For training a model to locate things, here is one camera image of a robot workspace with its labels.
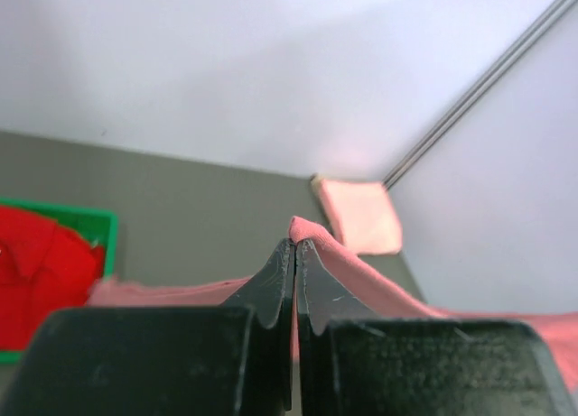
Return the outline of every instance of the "white wall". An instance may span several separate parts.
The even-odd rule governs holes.
[[[552,1],[0,0],[0,128],[383,177]]]
[[[578,6],[391,190],[424,296],[578,310]]]

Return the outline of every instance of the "metal pole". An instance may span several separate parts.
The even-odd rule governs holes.
[[[578,0],[555,0],[384,178],[391,189]]]

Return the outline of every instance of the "gray surface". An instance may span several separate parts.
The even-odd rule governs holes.
[[[0,196],[114,210],[116,270],[145,284],[250,275],[291,216],[323,222],[308,180],[13,134],[0,133],[0,181]],[[419,296],[401,257],[366,259]]]

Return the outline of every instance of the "pink cloth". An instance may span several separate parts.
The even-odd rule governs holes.
[[[414,299],[337,242],[327,230],[301,217],[289,226],[294,242],[311,238],[331,274],[376,313],[397,318],[520,319],[529,323],[550,347],[570,390],[578,386],[578,312],[559,315],[483,314],[439,310]],[[89,304],[99,306],[206,305],[224,301],[250,277],[190,288],[150,289],[113,280],[96,285]]]
[[[316,176],[312,188],[338,242],[354,254],[396,254],[402,229],[381,182],[354,183]]]

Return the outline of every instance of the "green bin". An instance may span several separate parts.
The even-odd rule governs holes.
[[[103,245],[106,251],[103,276],[107,277],[113,273],[117,249],[118,218],[111,211],[5,198],[0,198],[0,205],[23,208],[51,217],[59,224],[78,231],[90,243]],[[21,353],[21,351],[0,351],[0,364],[17,362]]]

